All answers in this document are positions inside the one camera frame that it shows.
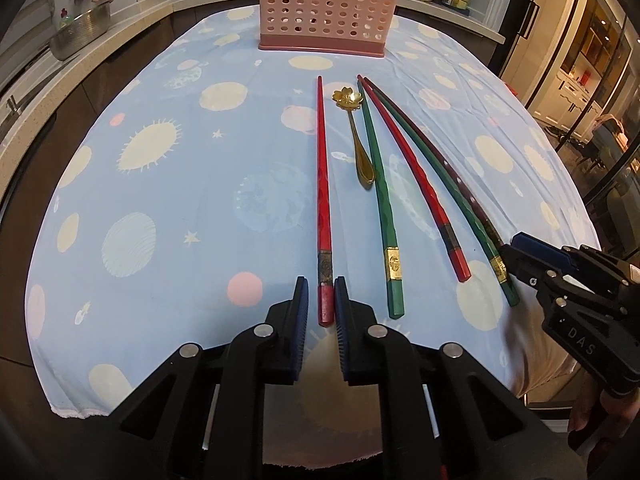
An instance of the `utensil holder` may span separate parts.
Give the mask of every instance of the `utensil holder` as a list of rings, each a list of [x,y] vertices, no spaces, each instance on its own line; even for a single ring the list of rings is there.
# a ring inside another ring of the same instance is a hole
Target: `utensil holder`
[[[261,50],[384,57],[396,0],[260,0]]]

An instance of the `red chopstick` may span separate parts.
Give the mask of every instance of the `red chopstick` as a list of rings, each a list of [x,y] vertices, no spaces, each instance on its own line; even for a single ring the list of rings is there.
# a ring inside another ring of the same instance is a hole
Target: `red chopstick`
[[[318,323],[334,323],[334,266],[331,257],[329,179],[326,165],[326,134],[322,77],[318,76]]]
[[[404,155],[407,163],[409,164],[409,168],[411,172],[414,174],[416,182],[420,187],[420,191],[424,196],[424,199],[427,201],[427,205],[433,215],[433,219],[436,221],[436,225],[438,226],[438,230],[440,231],[440,235],[442,236],[442,241],[447,249],[447,254],[449,255],[449,260],[451,260],[451,265],[453,265],[453,269],[456,272],[456,276],[458,277],[459,282],[466,282],[469,278],[471,278],[471,271],[469,270],[469,266],[466,264],[465,255],[462,253],[462,248],[458,242],[458,238],[456,237],[455,232],[453,231],[453,227],[451,226],[451,222],[449,221],[449,217],[447,217],[447,213],[444,211],[442,206],[440,205],[440,201],[438,200],[438,196],[436,195],[435,190],[429,184],[427,179],[427,175],[424,173],[424,170],[418,163],[418,159],[415,158],[414,152],[409,147],[409,144],[404,140],[402,133],[396,126],[396,123],[389,115],[389,112],[386,111],[385,106],[380,102],[380,99],[376,95],[376,93],[372,90],[369,84],[362,78],[361,75],[358,76],[359,81],[364,86],[367,94],[373,101],[373,104],[376,105],[376,108],[380,112],[380,115],[384,119],[386,126],[391,131],[391,134],[394,136],[396,143],[400,147],[400,151]]]

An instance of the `gold spoon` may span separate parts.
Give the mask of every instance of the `gold spoon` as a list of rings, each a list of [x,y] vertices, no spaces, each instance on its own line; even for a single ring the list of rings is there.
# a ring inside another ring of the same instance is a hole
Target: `gold spoon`
[[[364,189],[371,189],[373,182],[376,179],[376,172],[373,169],[373,165],[369,160],[364,146],[360,142],[358,131],[356,130],[356,123],[353,121],[354,110],[360,108],[360,104],[364,97],[360,92],[354,92],[352,88],[344,87],[342,90],[336,90],[333,95],[333,99],[338,108],[346,110],[349,115],[349,124],[351,125],[351,135],[353,136],[353,145],[356,154],[356,172],[358,173],[358,180],[362,184]]]

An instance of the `tablecloth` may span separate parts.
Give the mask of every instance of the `tablecloth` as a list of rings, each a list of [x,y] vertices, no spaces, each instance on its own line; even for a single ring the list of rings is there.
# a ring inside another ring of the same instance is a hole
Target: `tablecloth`
[[[360,186],[332,92],[361,73],[424,129],[503,239],[598,246],[572,180],[508,88],[455,40],[395,16],[384,59],[264,52],[258,9],[212,15],[147,66],[100,115],[56,188],[33,253],[26,323],[61,416],[109,413],[185,342],[229,342],[311,289],[316,261],[316,78],[326,109],[334,276],[415,343],[457,341],[516,393],[571,359],[540,330],[534,291],[510,308],[446,188],[418,160],[473,276],[456,280],[433,218],[377,111],[406,315],[386,312],[375,192]],[[362,115],[356,124],[366,147]],[[377,391],[348,388],[334,329],[310,295],[300,382],[268,388],[265,462],[309,467],[380,451]]]

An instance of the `kitchen counter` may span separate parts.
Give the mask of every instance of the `kitchen counter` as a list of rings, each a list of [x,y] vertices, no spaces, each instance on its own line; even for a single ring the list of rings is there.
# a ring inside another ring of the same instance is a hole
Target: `kitchen counter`
[[[0,142],[0,194],[4,195],[11,178],[26,150],[49,117],[71,92],[102,62],[121,46],[163,18],[181,10],[224,2],[228,0],[144,0],[112,16],[111,28],[103,36],[86,46],[71,59],[56,60],[50,52],[44,54],[2,96],[6,102],[13,96],[17,102],[25,97],[48,76],[57,72],[24,109],[22,115]],[[397,7],[416,16],[444,22],[444,32],[452,27],[480,40],[503,43],[504,37],[457,12],[436,4],[417,0],[398,0]],[[4,104],[0,107],[0,121],[9,114]]]

